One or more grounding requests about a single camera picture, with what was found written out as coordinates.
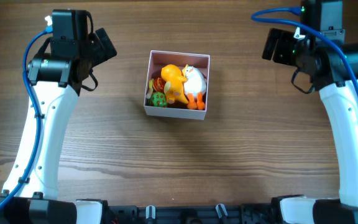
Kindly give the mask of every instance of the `orange toy feet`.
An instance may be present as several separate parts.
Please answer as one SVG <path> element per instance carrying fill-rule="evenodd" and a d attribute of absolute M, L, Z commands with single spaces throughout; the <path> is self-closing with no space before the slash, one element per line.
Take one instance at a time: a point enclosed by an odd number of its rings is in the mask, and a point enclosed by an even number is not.
<path fill-rule="evenodd" d="M 197 94 L 197 108 L 199 110 L 205 109 L 205 103 L 203 102 L 203 94 L 202 93 Z"/>
<path fill-rule="evenodd" d="M 189 98 L 189 103 L 187 104 L 187 108 L 191 110 L 197 109 L 196 101 L 194 100 L 193 94 L 189 93 L 187 94 L 187 97 Z"/>

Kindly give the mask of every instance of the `wooden table surface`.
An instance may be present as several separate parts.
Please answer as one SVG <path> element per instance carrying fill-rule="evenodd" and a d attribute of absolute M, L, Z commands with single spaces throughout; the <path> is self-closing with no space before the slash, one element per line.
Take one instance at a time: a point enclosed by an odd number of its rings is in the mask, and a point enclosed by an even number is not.
<path fill-rule="evenodd" d="M 318 93 L 290 83 L 294 67 L 261 59 L 271 27 L 250 15 L 299 1 L 123 1 L 0 4 L 0 191 L 22 136 L 28 96 L 22 54 L 53 9 L 86 9 L 118 56 L 82 91 L 59 168 L 59 200 L 110 205 L 237 205 L 306 194 L 336 197 L 333 135 Z M 297 19 L 294 16 L 277 16 Z M 358 42 L 358 1 L 344 3 L 347 43 Z M 43 42 L 38 41 L 30 58 Z M 145 115 L 151 50 L 209 54 L 205 121 Z M 308 86 L 308 77 L 298 83 Z"/>

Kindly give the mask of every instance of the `wood grain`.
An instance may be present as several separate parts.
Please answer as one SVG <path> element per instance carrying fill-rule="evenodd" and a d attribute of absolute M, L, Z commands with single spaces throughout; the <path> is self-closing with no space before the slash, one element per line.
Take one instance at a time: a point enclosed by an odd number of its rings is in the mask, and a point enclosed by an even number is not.
<path fill-rule="evenodd" d="M 45 27 L 46 15 L 72 8 L 92 13 L 95 27 L 106 29 L 118 56 L 95 68 L 100 85 L 81 93 L 70 118 L 60 159 L 60 200 L 176 206 L 267 202 L 298 193 L 337 196 L 333 135 L 319 95 L 303 95 L 291 86 L 293 67 L 261 59 L 271 26 L 249 19 L 261 9 L 298 4 L 0 4 L 0 191 L 25 121 L 23 51 Z M 344 27 L 347 42 L 358 42 L 358 1 L 345 2 Z M 151 50 L 211 55 L 205 121 L 145 115 Z M 308 77 L 298 83 L 308 86 Z"/>

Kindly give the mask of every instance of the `white toy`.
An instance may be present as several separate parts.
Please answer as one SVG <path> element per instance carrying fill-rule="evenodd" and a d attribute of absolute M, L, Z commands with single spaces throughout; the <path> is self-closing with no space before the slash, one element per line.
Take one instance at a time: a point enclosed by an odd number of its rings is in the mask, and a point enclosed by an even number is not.
<path fill-rule="evenodd" d="M 183 76 L 187 78 L 187 82 L 183 84 L 185 95 L 189 99 L 187 108 L 191 110 L 205 109 L 203 95 L 206 93 L 206 79 L 204 75 L 195 67 L 188 66 L 182 70 Z"/>

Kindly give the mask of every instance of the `toy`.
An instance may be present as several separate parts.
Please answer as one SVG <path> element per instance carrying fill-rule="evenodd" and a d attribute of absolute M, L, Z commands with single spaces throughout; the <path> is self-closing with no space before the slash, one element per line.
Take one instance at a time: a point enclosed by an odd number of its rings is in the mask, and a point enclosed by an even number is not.
<path fill-rule="evenodd" d="M 168 103 L 174 103 L 175 100 L 189 103 L 183 92 L 183 82 L 187 81 L 187 78 L 181 74 L 181 70 L 176 65 L 163 67 L 161 77 L 166 81 L 164 93 L 167 96 Z"/>
<path fill-rule="evenodd" d="M 154 92 L 149 99 L 149 106 L 167 107 L 167 99 L 163 93 Z"/>
<path fill-rule="evenodd" d="M 203 102 L 203 95 L 206 93 L 206 80 L 204 75 L 195 67 L 188 66 L 182 70 L 183 75 L 188 79 L 183 84 L 185 95 L 189 98 L 187 108 L 191 110 L 205 109 L 205 103 Z"/>
<path fill-rule="evenodd" d="M 163 93 L 164 86 L 165 86 L 165 81 L 160 77 L 156 78 L 153 82 L 153 89 L 155 91 L 159 91 L 159 92 Z"/>
<path fill-rule="evenodd" d="M 150 99 L 150 97 L 152 97 L 152 94 L 153 94 L 153 82 L 154 82 L 154 79 L 152 78 L 149 81 L 149 90 L 147 90 L 146 99 Z"/>

